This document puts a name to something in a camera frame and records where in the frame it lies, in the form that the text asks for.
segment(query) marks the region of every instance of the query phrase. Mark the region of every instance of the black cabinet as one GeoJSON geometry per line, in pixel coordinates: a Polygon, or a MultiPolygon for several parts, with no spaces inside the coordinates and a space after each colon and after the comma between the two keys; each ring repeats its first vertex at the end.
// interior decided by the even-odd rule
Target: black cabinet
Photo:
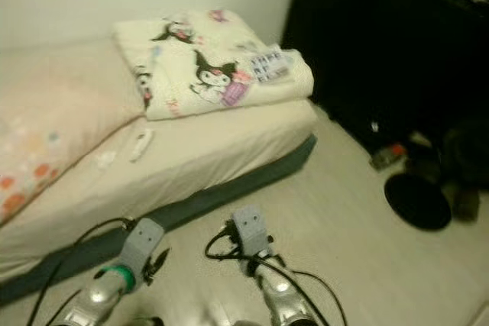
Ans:
{"type": "Polygon", "coordinates": [[[487,114],[487,12],[469,0],[293,0],[282,44],[313,100],[369,152],[487,114]]]}

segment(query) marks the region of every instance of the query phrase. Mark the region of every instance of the black round lid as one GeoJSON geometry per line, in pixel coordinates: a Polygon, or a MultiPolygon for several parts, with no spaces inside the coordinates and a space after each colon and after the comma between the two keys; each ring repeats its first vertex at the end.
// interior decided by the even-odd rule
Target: black round lid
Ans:
{"type": "Polygon", "coordinates": [[[409,224],[425,230],[443,229],[452,219],[439,186],[408,173],[390,177],[384,187],[390,207],[409,224]]]}

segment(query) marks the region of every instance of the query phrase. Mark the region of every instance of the cartoon print blanket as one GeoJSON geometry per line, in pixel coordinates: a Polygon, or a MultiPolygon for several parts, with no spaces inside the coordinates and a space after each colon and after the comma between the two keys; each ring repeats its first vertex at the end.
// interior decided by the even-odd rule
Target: cartoon print blanket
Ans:
{"type": "Polygon", "coordinates": [[[305,98],[313,75],[296,50],[267,47],[230,11],[115,25],[148,120],[305,98]]]}

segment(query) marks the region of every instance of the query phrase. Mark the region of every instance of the orange object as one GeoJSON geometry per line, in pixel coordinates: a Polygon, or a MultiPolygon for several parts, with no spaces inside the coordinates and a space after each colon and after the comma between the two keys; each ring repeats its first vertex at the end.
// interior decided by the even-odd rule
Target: orange object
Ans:
{"type": "Polygon", "coordinates": [[[22,204],[25,202],[25,196],[22,194],[16,193],[10,195],[7,200],[3,203],[4,210],[7,214],[13,214],[17,209],[19,209],[22,204]]]}
{"type": "Polygon", "coordinates": [[[390,147],[392,150],[392,153],[396,154],[397,156],[400,156],[402,154],[406,154],[406,148],[403,147],[400,144],[394,144],[392,147],[390,147]]]}
{"type": "Polygon", "coordinates": [[[36,170],[34,171],[34,175],[37,178],[40,178],[44,176],[47,173],[47,171],[49,171],[49,164],[43,163],[36,168],[36,170]]]}
{"type": "Polygon", "coordinates": [[[11,177],[4,177],[3,179],[0,180],[0,187],[2,187],[2,189],[6,190],[10,186],[12,186],[14,184],[14,182],[15,182],[15,180],[12,179],[11,177]]]}

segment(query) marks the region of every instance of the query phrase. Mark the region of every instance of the pink pillow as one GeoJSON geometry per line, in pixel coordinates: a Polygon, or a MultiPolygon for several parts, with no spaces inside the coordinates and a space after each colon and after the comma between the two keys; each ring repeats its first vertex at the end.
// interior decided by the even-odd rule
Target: pink pillow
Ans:
{"type": "Polygon", "coordinates": [[[36,80],[3,89],[0,224],[140,113],[138,105],[73,81],[36,80]]]}

